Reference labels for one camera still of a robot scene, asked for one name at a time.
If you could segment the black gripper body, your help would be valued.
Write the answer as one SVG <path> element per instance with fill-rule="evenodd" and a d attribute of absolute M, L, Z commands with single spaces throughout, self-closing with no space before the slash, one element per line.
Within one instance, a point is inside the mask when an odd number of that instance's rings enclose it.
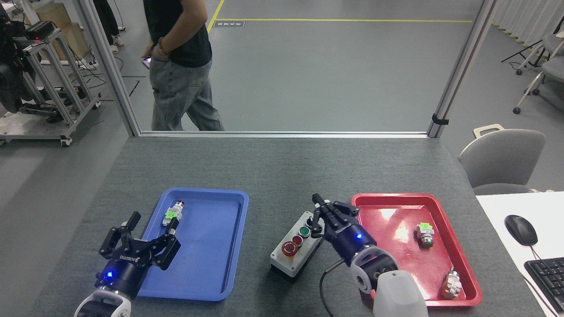
<path fill-rule="evenodd" d="M 108 262 L 96 276 L 96 287 L 118 291 L 123 297 L 134 300 L 147 275 L 148 253 L 132 256 L 117 253 L 117 257 L 112 257 L 100 252 L 100 255 Z"/>
<path fill-rule="evenodd" d="M 338 229 L 329 225 L 328 242 L 348 266 L 355 254 L 366 246 L 377 246 L 377 241 L 360 224 L 349 224 Z"/>

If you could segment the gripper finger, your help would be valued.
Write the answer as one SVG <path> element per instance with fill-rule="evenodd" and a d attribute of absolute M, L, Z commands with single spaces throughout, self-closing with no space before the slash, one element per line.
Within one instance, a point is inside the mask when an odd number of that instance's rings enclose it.
<path fill-rule="evenodd" d="M 132 237 L 132 231 L 140 218 L 141 215 L 133 211 L 128 221 L 123 222 L 119 227 L 110 228 L 100 246 L 99 254 L 105 259 L 111 259 L 115 255 L 123 255 L 129 260 L 146 256 L 146 251 L 141 250 L 145 243 Z"/>
<path fill-rule="evenodd" d="M 145 243 L 143 252 L 148 252 L 151 265 L 155 265 L 161 270 L 167 270 L 180 247 L 181 243 L 173 233 L 164 233 Z"/>
<path fill-rule="evenodd" d="M 312 237 L 324 236 L 325 239 L 335 239 L 336 205 L 333 201 L 323 199 L 318 193 L 312 195 L 312 202 L 315 205 L 312 219 Z"/>
<path fill-rule="evenodd" d="M 349 225 L 358 225 L 360 209 L 350 203 L 326 200 L 326 233 L 337 233 Z"/>

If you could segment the person's hand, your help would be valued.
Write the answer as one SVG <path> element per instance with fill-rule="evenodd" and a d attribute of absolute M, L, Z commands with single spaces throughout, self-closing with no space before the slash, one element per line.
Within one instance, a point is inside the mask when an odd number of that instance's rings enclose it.
<path fill-rule="evenodd" d="M 163 38 L 160 38 L 155 44 L 155 46 L 153 47 L 151 52 L 151 58 L 152 60 L 168 62 L 170 60 L 170 54 L 165 52 L 165 50 L 163 49 L 162 40 Z"/>

